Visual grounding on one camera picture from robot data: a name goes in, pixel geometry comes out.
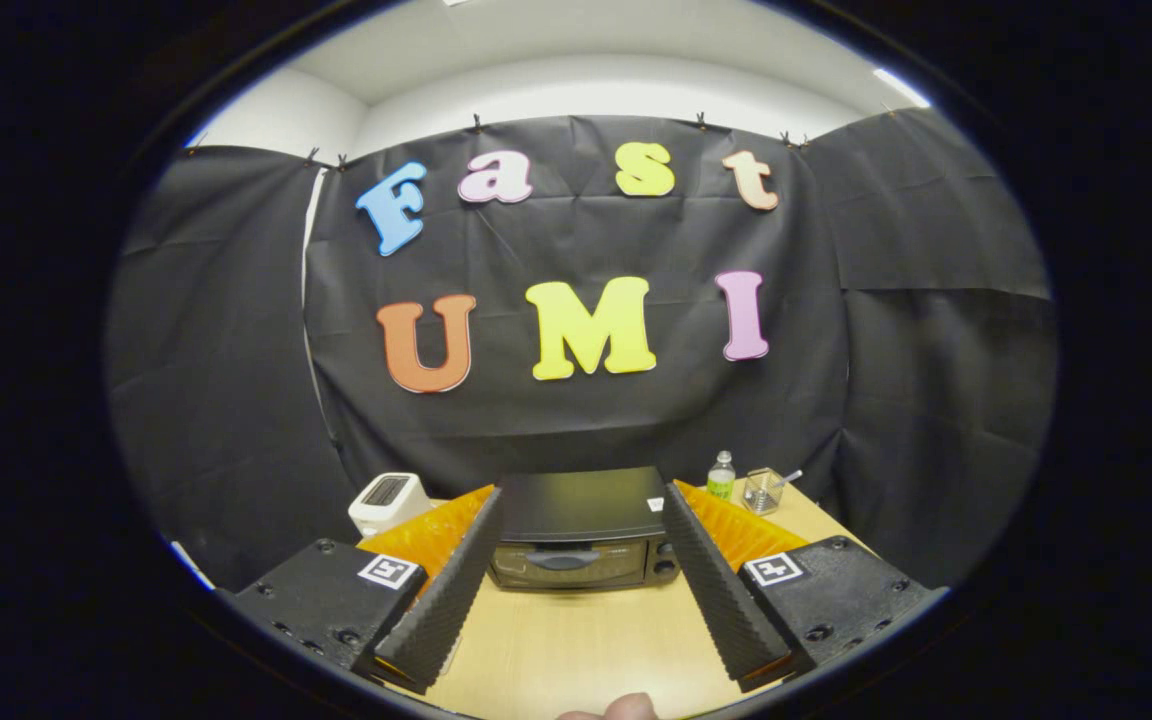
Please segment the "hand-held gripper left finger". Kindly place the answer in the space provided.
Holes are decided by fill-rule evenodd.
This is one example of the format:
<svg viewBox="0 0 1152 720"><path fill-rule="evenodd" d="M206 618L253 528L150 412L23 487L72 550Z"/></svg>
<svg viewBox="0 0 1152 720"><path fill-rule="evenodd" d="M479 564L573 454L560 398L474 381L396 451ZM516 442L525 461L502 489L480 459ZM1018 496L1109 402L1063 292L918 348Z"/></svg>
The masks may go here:
<svg viewBox="0 0 1152 720"><path fill-rule="evenodd" d="M503 523L476 488L371 541L321 538L223 600L306 655L424 694L442 674Z"/></svg>

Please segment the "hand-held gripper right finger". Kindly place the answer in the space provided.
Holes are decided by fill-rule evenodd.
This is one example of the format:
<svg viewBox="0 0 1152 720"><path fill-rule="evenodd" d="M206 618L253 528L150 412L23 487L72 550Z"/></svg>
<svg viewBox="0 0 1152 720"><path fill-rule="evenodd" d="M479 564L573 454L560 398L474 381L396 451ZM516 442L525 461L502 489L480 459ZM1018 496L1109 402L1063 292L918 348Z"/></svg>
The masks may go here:
<svg viewBox="0 0 1152 720"><path fill-rule="evenodd" d="M742 691L791 682L872 646L946 594L859 541L804 541L672 482L664 525L723 670Z"/></svg>

